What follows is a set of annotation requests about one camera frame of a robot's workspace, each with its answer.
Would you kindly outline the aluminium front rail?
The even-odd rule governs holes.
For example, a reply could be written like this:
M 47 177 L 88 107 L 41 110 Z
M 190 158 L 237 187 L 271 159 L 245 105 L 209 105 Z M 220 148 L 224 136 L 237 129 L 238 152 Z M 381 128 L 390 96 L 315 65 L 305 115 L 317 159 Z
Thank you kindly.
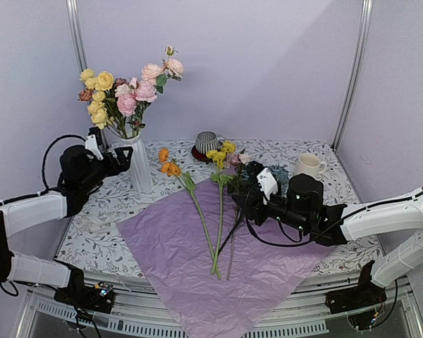
M 369 318 L 376 306 L 332 314 L 325 304 L 330 291 L 355 286 L 357 272 L 317 275 L 298 288 L 244 337 L 423 337 L 423 321 L 406 277 L 387 290 L 378 327 L 361 331 L 353 324 Z M 76 320 L 73 307 L 38 287 L 25 296 L 17 337 L 185 337 L 148 281 L 124 277 L 115 286 L 110 314 L 93 313 L 93 323 Z

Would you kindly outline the peach pink rose stem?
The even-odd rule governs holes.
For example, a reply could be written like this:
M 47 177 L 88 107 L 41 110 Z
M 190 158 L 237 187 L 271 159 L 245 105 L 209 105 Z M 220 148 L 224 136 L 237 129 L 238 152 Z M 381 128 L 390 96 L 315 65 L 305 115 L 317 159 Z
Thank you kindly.
M 157 100 L 160 94 L 164 93 L 164 87 L 169 80 L 180 82 L 182 80 L 185 67 L 181 61 L 175 58 L 179 51 L 172 45 L 164 49 L 164 57 L 161 65 L 148 63 L 141 70 L 141 79 L 136 89 L 136 99 L 138 101 L 139 126 L 138 130 L 145 128 L 143 122 L 145 111 Z

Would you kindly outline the white ribbed vase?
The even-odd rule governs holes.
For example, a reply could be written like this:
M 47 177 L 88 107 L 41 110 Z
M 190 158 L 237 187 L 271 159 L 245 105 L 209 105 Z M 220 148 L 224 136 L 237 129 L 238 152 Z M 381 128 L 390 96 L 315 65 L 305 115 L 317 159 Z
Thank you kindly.
M 113 148 L 119 146 L 131 146 L 133 154 L 130 160 L 128 174 L 133 188 L 138 192 L 149 192 L 152 190 L 152 179 L 149 161 L 144 142 L 140 136 L 132 139 L 119 139 L 113 144 Z

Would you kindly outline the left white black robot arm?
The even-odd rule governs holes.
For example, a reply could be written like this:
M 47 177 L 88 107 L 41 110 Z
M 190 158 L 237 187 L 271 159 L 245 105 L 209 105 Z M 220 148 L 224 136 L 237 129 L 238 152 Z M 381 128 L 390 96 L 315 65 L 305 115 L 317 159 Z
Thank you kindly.
M 57 186 L 47 192 L 0 202 L 0 282 L 26 282 L 63 288 L 76 306 L 91 298 L 88 286 L 78 279 L 81 270 L 56 261 L 12 251 L 8 239 L 23 230 L 81 212 L 90 195 L 107 177 L 130 168 L 133 148 L 106 153 L 83 145 L 68 147 L 60 157 L 61 174 Z

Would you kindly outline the orange flower stem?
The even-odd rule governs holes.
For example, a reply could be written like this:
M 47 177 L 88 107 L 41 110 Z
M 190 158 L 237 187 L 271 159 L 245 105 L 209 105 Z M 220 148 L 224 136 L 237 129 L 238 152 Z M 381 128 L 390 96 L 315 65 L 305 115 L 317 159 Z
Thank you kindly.
M 210 255 L 212 260 L 215 258 L 215 250 L 212 245 L 211 237 L 209 235 L 209 230 L 206 224 L 205 216 L 202 212 L 202 208 L 200 206 L 199 201 L 197 200 L 195 190 L 196 184 L 192 179 L 190 173 L 188 171 L 183 171 L 180 166 L 177 164 L 174 158 L 171 158 L 170 152 L 167 148 L 161 148 L 159 151 L 159 161 L 161 163 L 161 172 L 166 174 L 168 177 L 175 177 L 177 181 L 180 182 L 180 185 L 187 191 L 190 195 L 195 208 L 200 216 L 202 222 L 202 228 L 204 230 L 204 235 L 207 241 L 207 245 L 209 247 Z

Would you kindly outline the right aluminium frame post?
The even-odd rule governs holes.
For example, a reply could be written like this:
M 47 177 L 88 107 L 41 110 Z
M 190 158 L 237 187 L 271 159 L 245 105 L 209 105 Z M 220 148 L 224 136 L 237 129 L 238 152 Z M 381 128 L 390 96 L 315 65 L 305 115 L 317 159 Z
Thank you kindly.
M 363 65 L 364 54 L 366 51 L 367 40 L 369 37 L 369 29 L 371 25 L 373 1 L 363 0 L 362 9 L 360 13 L 360 23 L 357 32 L 357 39 L 355 44 L 355 52 L 352 60 L 352 67 L 348 86 L 343 100 L 343 106 L 339 115 L 336 132 L 333 137 L 331 148 L 338 153 L 338 150 L 343 143 L 345 129 L 347 127 L 350 112 L 353 104 L 353 99 L 357 90 L 357 85 L 360 77 L 360 72 Z

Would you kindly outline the dark red coaster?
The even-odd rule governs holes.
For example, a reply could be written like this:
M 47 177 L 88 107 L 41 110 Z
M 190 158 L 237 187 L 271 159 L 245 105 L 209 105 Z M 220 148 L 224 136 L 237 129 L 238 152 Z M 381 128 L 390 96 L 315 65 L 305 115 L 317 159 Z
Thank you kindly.
M 205 154 L 200 153 L 196 146 L 193 146 L 191 149 L 191 154 L 193 156 L 193 158 L 197 161 L 203 162 L 203 163 L 211 163 L 212 159 L 207 158 L 207 156 Z

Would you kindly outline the striped grey mug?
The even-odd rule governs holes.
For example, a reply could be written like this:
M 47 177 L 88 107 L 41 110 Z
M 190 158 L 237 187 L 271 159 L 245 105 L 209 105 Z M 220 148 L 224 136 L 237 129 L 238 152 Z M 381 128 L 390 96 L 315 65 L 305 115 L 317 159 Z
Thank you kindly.
M 218 150 L 225 139 L 219 137 L 215 132 L 203 131 L 196 136 L 195 148 L 200 154 L 206 154 L 211 150 Z

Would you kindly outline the left aluminium frame post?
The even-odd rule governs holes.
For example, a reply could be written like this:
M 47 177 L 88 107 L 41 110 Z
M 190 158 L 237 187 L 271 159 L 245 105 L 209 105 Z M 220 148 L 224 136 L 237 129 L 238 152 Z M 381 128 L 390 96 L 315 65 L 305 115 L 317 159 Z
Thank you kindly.
M 78 70 L 81 73 L 87 68 L 87 59 L 80 28 L 80 16 L 78 13 L 78 2 L 76 0 L 65 0 L 68 14 L 68 24 L 70 35 L 73 42 L 75 59 L 78 64 Z

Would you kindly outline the white printed ribbon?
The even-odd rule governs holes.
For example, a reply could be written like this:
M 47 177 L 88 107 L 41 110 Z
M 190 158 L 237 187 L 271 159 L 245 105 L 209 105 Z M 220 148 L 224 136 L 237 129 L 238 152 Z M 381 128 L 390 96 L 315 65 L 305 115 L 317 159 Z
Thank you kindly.
M 87 232 L 97 234 L 112 231 L 116 228 L 116 223 L 110 218 L 101 220 L 95 215 L 86 215 L 82 218 L 82 228 Z

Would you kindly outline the aluminium frame post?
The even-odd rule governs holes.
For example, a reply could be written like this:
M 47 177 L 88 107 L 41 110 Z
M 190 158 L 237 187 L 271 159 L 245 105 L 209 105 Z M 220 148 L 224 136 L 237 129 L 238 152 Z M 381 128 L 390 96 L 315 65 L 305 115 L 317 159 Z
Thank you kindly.
M 68 24 L 70 35 L 73 42 L 75 59 L 78 64 L 78 70 L 81 73 L 87 68 L 87 59 L 80 28 L 80 16 L 78 13 L 78 2 L 76 0 L 65 0 L 68 14 Z
M 371 25 L 373 1 L 363 0 L 362 9 L 360 13 L 360 23 L 357 32 L 357 39 L 355 44 L 355 52 L 352 60 L 352 67 L 348 86 L 343 100 L 343 106 L 339 115 L 336 132 L 333 137 L 331 148 L 338 153 L 338 150 L 343 143 L 345 129 L 347 127 L 350 112 L 353 104 L 353 99 L 357 90 L 357 85 L 360 77 L 360 72 L 363 65 L 364 54 L 366 51 L 367 40 L 369 37 L 369 29 Z

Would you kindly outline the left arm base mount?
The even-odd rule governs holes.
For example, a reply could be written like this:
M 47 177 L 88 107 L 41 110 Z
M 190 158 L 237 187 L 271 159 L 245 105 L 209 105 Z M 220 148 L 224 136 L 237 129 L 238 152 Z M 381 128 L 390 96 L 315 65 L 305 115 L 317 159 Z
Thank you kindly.
M 93 286 L 71 285 L 57 289 L 54 300 L 84 310 L 110 314 L 115 300 L 114 286 L 105 282 Z

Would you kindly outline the pale yellow rose stem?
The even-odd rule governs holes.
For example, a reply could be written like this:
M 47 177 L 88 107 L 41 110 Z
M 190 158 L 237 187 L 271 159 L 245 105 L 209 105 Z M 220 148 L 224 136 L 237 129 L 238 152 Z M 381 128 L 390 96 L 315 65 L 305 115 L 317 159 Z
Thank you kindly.
M 116 136 L 126 138 L 125 118 L 118 110 L 114 95 L 114 76 L 106 71 L 96 75 L 92 69 L 86 68 L 80 73 L 80 81 L 84 89 L 79 93 L 78 100 L 87 102 L 92 124 L 100 130 L 108 128 Z

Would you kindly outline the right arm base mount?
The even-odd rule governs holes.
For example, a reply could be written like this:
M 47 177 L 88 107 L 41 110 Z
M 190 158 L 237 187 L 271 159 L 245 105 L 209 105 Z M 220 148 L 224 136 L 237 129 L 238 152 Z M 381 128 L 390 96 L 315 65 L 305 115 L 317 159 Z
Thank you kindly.
M 386 291 L 371 282 L 346 289 L 328 292 L 325 305 L 331 314 L 343 313 L 382 303 L 387 299 Z

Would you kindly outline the floral patterned table mat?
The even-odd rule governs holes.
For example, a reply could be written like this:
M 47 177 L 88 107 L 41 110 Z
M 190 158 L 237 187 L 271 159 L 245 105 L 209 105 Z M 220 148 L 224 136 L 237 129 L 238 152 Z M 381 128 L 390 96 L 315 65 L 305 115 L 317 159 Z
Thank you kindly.
M 317 155 L 327 162 L 327 170 L 321 177 L 325 204 L 356 204 L 359 201 L 341 162 L 325 142 L 238 140 L 236 145 L 238 150 L 246 150 L 253 160 L 265 165 L 283 166 L 288 172 L 293 171 L 301 153 Z M 212 165 L 195 160 L 190 153 L 192 146 L 191 141 L 185 140 L 148 142 L 146 150 L 152 175 L 152 190 L 137 192 L 126 173 L 107 179 L 98 192 L 90 197 L 82 212 L 71 221 L 56 257 L 83 270 L 143 277 L 141 268 L 117 227 L 109 232 L 94 234 L 82 228 L 82 218 L 95 215 L 101 220 L 110 218 L 117 225 L 151 203 L 181 190 L 177 180 L 159 171 L 158 152 L 162 147 L 170 150 L 173 157 L 180 162 L 181 168 L 191 172 L 195 182 L 209 179 Z

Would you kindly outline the dusty red white flower stem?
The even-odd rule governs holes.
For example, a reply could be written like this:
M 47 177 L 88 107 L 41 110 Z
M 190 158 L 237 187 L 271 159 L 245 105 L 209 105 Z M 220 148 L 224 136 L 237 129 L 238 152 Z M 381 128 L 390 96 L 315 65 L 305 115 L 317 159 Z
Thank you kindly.
M 114 82 L 110 81 L 112 78 L 109 78 L 109 81 L 105 83 L 105 77 L 96 76 L 89 77 L 86 80 L 81 80 L 85 85 L 85 88 L 78 94 L 79 101 L 98 101 L 103 102 L 106 98 L 115 98 L 119 96 L 118 88 L 120 86 L 127 87 L 129 85 L 128 81 L 123 78 L 116 78 Z

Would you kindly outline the bright yellow flower stem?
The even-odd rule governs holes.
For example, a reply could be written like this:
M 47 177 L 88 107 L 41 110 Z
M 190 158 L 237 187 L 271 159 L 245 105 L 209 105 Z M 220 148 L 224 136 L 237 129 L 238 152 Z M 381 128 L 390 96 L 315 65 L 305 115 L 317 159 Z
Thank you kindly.
M 215 172 L 211 174 L 211 181 L 217 183 L 219 189 L 219 227 L 216 241 L 216 251 L 213 257 L 213 263 L 211 268 L 211 274 L 216 274 L 218 280 L 221 279 L 221 273 L 219 271 L 218 259 L 219 249 L 221 245 L 221 237 L 223 230 L 223 188 L 232 180 L 230 175 L 223 174 L 226 169 L 226 161 L 228 155 L 234 154 L 236 145 L 230 141 L 224 141 L 219 150 L 211 150 L 206 153 L 207 158 L 212 160 L 215 167 Z

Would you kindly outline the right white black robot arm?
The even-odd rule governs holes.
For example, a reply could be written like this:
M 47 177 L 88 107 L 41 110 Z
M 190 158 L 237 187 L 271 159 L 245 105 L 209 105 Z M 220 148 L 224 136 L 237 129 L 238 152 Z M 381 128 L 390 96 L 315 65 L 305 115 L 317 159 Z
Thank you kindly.
M 262 225 L 267 219 L 295 228 L 308 243 L 337 246 L 374 234 L 414 230 L 414 234 L 368 269 L 368 280 L 354 287 L 350 300 L 365 307 L 396 278 L 423 263 L 423 186 L 393 199 L 370 204 L 326 206 L 323 184 L 306 174 L 292 177 L 287 194 L 269 170 L 257 176 L 249 192 L 235 197 L 245 211 L 247 226 Z

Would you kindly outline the blue fabric flower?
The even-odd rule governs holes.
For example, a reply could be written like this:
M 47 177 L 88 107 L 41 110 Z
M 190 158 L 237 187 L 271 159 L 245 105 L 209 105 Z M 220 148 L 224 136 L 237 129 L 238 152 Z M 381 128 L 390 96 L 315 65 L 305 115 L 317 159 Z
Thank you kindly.
M 286 196 L 288 190 L 288 183 L 289 183 L 289 172 L 286 170 L 285 167 L 280 165 L 270 165 L 268 169 L 273 174 L 276 181 L 280 184 L 280 194 L 281 196 Z M 242 181 L 249 182 L 250 181 L 250 174 L 249 168 L 246 168 L 242 172 Z

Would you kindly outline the cream white mug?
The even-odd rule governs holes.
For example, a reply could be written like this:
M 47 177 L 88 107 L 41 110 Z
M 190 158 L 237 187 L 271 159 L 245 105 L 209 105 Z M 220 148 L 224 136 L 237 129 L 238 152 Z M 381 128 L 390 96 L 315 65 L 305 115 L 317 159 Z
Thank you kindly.
M 314 179 L 324 174 L 327 169 L 327 162 L 322 161 L 318 156 L 311 153 L 300 154 L 293 172 L 293 175 L 305 174 Z

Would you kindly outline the purple wrapping paper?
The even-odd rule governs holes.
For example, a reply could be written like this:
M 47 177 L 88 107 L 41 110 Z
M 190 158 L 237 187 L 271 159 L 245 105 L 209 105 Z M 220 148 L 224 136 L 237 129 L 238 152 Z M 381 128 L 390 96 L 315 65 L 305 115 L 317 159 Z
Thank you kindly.
M 215 245 L 219 227 L 219 190 L 205 180 L 195 191 Z M 223 230 L 233 226 L 234 203 L 223 197 Z M 200 216 L 181 190 L 118 225 L 161 301 L 189 337 L 241 337 L 272 312 L 331 252 L 308 244 L 288 248 L 294 235 L 266 221 L 252 236 L 237 231 L 235 244 L 219 255 L 221 279 L 211 274 L 212 258 Z

